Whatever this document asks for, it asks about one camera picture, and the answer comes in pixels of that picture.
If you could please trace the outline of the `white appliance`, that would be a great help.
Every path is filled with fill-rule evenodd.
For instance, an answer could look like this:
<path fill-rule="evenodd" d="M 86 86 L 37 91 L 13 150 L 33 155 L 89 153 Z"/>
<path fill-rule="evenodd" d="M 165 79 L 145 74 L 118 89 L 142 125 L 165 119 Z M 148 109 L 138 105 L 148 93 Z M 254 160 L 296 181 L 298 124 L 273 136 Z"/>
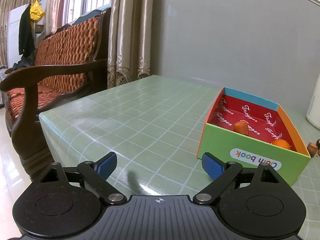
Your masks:
<path fill-rule="evenodd" d="M 14 63 L 21 60 L 22 54 L 19 52 L 19 27 L 20 20 L 24 11 L 29 4 L 16 7 L 9 12 L 9 20 L 7 26 L 7 59 L 8 68 L 12 68 Z"/>

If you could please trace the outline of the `white thermos jug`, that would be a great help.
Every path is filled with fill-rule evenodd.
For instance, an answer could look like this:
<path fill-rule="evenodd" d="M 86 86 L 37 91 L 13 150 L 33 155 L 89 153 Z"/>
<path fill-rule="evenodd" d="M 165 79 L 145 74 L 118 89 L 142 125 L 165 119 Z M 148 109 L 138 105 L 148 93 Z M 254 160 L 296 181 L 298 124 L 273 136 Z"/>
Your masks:
<path fill-rule="evenodd" d="M 320 75 L 318 76 L 311 102 L 306 114 L 308 122 L 320 130 Z"/>

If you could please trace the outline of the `large orange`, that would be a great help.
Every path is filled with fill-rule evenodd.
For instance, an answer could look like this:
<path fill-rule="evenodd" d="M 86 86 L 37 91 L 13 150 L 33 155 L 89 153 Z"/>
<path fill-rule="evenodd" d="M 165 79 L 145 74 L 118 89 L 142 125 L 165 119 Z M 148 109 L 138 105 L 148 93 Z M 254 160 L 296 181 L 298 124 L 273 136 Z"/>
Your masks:
<path fill-rule="evenodd" d="M 274 146 L 278 146 L 278 147 L 282 147 L 285 148 L 287 150 L 291 149 L 291 146 L 289 145 L 289 143 L 286 140 L 283 139 L 276 139 L 272 142 L 272 145 Z"/>

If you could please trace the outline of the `wooden sofa with cushion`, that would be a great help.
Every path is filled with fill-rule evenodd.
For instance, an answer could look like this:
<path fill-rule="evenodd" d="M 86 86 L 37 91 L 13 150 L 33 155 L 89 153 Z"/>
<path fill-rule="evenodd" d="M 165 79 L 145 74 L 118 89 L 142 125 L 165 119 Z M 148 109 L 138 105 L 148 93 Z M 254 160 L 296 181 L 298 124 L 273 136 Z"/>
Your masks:
<path fill-rule="evenodd" d="M 52 154 L 40 114 L 107 88 L 111 8 L 95 10 L 47 35 L 35 50 L 35 62 L 1 81 L 5 123 L 27 175 L 36 178 Z"/>

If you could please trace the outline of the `black hanging coat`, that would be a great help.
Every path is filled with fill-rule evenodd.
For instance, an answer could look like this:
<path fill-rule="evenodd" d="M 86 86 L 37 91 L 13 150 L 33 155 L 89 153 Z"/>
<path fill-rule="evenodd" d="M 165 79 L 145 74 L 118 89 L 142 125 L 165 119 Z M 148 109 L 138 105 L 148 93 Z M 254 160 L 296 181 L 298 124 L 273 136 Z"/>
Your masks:
<path fill-rule="evenodd" d="M 23 57 L 29 57 L 35 49 L 33 31 L 31 27 L 30 8 L 31 4 L 29 4 L 23 12 L 19 25 L 18 51 Z"/>

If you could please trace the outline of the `dark fruit near jug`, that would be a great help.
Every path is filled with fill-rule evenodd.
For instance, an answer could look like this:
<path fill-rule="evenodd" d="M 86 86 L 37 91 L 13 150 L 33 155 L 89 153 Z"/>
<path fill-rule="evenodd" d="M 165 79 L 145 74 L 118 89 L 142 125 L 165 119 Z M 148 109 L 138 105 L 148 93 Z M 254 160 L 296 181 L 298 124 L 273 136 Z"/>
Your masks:
<path fill-rule="evenodd" d="M 317 146 L 317 154 L 320 156 L 320 139 L 316 141 L 316 146 Z"/>

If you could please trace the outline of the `yellow bag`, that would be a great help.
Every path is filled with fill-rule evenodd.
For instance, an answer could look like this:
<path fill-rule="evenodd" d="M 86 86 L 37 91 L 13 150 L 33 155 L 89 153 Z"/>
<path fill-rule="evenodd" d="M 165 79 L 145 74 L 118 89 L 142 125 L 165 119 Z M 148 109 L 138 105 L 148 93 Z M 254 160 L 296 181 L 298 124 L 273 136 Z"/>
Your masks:
<path fill-rule="evenodd" d="M 30 6 L 30 18 L 34 22 L 39 22 L 45 15 L 44 10 L 39 4 L 38 0 L 34 0 Z"/>

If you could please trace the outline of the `brown-orange carrot chunk left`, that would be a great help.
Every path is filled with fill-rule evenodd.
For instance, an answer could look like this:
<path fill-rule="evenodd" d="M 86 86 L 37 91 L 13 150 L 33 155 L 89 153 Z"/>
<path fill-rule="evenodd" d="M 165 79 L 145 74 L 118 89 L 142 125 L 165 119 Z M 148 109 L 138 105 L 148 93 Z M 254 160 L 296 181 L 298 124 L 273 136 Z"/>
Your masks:
<path fill-rule="evenodd" d="M 318 152 L 318 147 L 316 144 L 310 142 L 307 145 L 307 150 L 308 150 L 310 157 L 313 158 L 316 155 L 316 153 Z"/>

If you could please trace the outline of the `beige curtain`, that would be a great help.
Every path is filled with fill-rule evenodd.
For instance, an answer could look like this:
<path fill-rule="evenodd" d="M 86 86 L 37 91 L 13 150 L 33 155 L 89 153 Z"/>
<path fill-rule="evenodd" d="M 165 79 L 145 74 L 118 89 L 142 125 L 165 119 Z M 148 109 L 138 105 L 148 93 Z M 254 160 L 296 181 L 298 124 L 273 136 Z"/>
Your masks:
<path fill-rule="evenodd" d="M 107 87 L 150 76 L 153 0 L 111 0 Z"/>

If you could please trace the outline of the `green checked tablecloth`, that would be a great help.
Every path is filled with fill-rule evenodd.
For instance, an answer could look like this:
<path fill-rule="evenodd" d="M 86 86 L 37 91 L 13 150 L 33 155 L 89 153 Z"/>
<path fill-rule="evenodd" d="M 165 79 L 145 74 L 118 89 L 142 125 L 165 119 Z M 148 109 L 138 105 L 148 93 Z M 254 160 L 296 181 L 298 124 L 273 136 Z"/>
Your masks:
<path fill-rule="evenodd" d="M 211 182 L 196 154 L 218 92 L 153 75 L 47 110 L 40 123 L 63 166 L 116 153 L 108 182 L 126 196 L 194 196 Z"/>

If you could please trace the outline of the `orange carrot chunk front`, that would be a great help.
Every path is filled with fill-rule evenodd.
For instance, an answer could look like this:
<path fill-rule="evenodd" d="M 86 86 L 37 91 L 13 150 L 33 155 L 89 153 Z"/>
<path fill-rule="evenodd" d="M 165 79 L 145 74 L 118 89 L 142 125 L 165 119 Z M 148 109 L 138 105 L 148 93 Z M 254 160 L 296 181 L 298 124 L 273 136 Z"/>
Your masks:
<path fill-rule="evenodd" d="M 240 133 L 242 135 L 248 136 L 249 129 L 248 129 L 248 123 L 246 121 L 238 121 L 234 124 L 233 127 L 236 133 Z"/>

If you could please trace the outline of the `colourful cardboard box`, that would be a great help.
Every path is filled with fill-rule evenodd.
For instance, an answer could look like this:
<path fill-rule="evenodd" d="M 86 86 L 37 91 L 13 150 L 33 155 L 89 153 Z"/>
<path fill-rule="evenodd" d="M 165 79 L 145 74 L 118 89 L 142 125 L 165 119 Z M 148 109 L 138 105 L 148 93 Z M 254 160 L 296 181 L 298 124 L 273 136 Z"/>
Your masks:
<path fill-rule="evenodd" d="M 236 133 L 234 124 L 248 123 L 248 136 Z M 272 145 L 286 140 L 290 150 Z M 291 119 L 278 103 L 224 87 L 216 96 L 204 122 L 197 150 L 221 161 L 236 161 L 244 167 L 271 165 L 289 185 L 293 185 L 311 157 Z"/>

